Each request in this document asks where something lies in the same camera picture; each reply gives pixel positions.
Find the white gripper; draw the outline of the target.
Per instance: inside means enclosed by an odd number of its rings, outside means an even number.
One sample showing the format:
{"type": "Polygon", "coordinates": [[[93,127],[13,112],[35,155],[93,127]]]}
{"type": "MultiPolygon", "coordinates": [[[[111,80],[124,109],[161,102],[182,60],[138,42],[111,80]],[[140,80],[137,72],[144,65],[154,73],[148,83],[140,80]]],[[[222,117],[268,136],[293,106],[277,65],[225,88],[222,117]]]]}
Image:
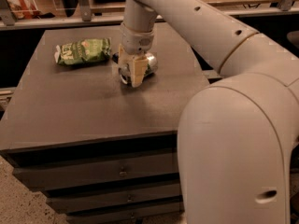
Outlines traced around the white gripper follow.
{"type": "Polygon", "coordinates": [[[121,24],[121,43],[119,44],[118,66],[120,69],[130,69],[131,83],[139,87],[148,68],[146,56],[133,58],[134,54],[148,51],[152,46],[154,32],[141,33],[121,24]]]}

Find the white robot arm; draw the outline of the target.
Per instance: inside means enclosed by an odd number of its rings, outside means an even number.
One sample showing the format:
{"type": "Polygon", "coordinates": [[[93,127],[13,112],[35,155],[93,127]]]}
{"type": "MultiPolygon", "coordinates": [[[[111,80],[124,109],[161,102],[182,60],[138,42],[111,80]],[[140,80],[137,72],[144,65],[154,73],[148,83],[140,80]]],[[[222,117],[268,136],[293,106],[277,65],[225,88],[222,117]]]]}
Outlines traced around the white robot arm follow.
{"type": "Polygon", "coordinates": [[[290,165],[299,138],[298,60],[201,0],[127,0],[126,52],[156,16],[222,80],[193,96],[178,126],[178,168],[188,224],[291,224],[290,165]]]}

